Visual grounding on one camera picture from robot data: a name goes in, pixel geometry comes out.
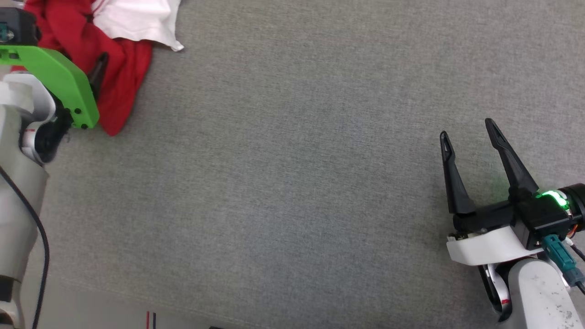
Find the white cloth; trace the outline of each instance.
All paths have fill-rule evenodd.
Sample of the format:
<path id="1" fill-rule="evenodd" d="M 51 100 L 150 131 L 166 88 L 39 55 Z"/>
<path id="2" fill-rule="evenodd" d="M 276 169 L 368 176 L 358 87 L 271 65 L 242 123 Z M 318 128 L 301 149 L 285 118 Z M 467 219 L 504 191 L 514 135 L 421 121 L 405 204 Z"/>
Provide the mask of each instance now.
<path id="1" fill-rule="evenodd" d="M 174 51 L 184 46 L 175 38 L 181 0 L 96 0 L 94 24 L 110 38 L 152 40 Z"/>

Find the gray fabric surface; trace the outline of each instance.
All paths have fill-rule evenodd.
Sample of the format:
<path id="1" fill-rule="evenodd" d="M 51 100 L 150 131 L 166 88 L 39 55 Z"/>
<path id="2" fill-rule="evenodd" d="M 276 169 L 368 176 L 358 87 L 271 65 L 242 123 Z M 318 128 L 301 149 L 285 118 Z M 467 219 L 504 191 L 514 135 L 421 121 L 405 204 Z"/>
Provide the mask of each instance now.
<path id="1" fill-rule="evenodd" d="M 186 49 L 154 51 L 124 130 L 72 132 L 48 167 L 51 275 L 249 328 L 491 328 L 445 247 L 438 136 L 478 204 L 507 193 L 488 116 L 543 189 L 585 182 L 584 18 L 575 0 L 184 0 Z"/>

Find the teal connector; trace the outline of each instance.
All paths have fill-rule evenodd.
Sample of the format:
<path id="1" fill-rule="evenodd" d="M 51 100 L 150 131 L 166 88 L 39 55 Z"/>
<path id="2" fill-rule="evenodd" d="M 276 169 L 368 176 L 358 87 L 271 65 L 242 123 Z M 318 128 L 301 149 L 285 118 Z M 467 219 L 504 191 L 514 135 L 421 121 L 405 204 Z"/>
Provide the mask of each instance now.
<path id="1" fill-rule="evenodd" d="M 546 252 L 548 257 L 559 267 L 563 272 L 563 277 L 571 287 L 575 287 L 578 283 L 585 282 L 585 275 L 577 268 L 577 262 L 571 257 L 565 246 L 555 234 L 547 235 L 542 240 L 542 249 Z"/>
<path id="2" fill-rule="evenodd" d="M 577 267 L 577 262 L 571 257 L 556 234 L 545 236 L 545 238 L 542 239 L 542 246 L 542 249 L 544 249 L 548 257 L 555 262 L 561 272 L 565 273 Z"/>

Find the black cable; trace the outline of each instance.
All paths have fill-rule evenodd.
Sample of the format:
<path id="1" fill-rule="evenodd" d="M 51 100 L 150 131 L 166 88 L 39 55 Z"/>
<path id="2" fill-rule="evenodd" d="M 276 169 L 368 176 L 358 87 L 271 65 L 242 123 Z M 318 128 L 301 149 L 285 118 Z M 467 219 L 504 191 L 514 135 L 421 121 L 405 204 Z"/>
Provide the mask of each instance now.
<path id="1" fill-rule="evenodd" d="M 579 257 L 581 257 L 581 259 L 582 259 L 582 260 L 584 260 L 584 261 L 585 261 L 585 253 L 583 253 L 581 250 L 579 250 L 579 248 L 577 248 L 577 246 L 576 246 L 575 244 L 573 244 L 573 245 L 571 246 L 571 249 L 572 249 L 573 251 L 575 251 L 575 253 L 576 253 L 576 254 L 577 254 Z"/>
<path id="2" fill-rule="evenodd" d="M 585 286 L 583 286 L 583 282 L 577 282 L 577 287 L 583 294 L 585 294 Z"/>
<path id="3" fill-rule="evenodd" d="M 35 209 L 32 205 L 30 205 L 29 200 L 26 199 L 24 194 L 20 191 L 18 186 L 12 181 L 10 176 L 4 171 L 2 166 L 0 166 L 0 176 L 4 178 L 4 180 L 8 183 L 8 185 L 12 188 L 14 193 L 20 198 L 22 203 L 25 205 L 26 209 L 29 211 L 30 215 L 34 219 L 37 228 L 40 232 L 40 237 L 43 240 L 43 249 L 44 249 L 44 265 L 43 265 L 43 275 L 40 279 L 40 289 L 39 289 L 39 299 L 37 300 L 37 308 L 35 311 L 35 319 L 33 320 L 32 329 L 36 329 L 39 325 L 39 317 L 40 317 L 40 309 L 43 305 L 43 297 L 44 297 L 44 288 L 47 284 L 47 273 L 49 272 L 49 240 L 47 239 L 47 233 L 44 231 L 43 223 L 41 223 L 39 216 L 35 212 Z"/>

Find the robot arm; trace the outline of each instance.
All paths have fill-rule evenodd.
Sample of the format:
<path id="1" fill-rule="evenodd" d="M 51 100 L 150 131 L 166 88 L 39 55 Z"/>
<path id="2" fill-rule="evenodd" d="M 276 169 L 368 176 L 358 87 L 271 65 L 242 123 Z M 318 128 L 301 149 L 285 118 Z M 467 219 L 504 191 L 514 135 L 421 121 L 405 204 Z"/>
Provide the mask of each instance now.
<path id="1" fill-rule="evenodd" d="M 449 212 L 456 229 L 448 237 L 449 255 L 478 267 L 500 327 L 582 329 L 568 289 L 583 291 L 585 276 L 561 241 L 583 228 L 585 185 L 539 193 L 492 119 L 486 119 L 486 128 L 510 189 L 507 200 L 479 208 L 467 195 L 447 133 L 441 133 Z"/>
<path id="2" fill-rule="evenodd" d="M 24 328 L 20 286 L 29 254 L 41 234 L 45 264 L 32 328 L 40 316 L 49 245 L 40 212 L 47 172 L 67 131 L 93 128 L 96 99 L 108 63 L 104 53 L 87 76 L 61 53 L 36 47 L 35 17 L 0 7 L 0 64 L 30 73 L 0 81 L 0 328 Z"/>

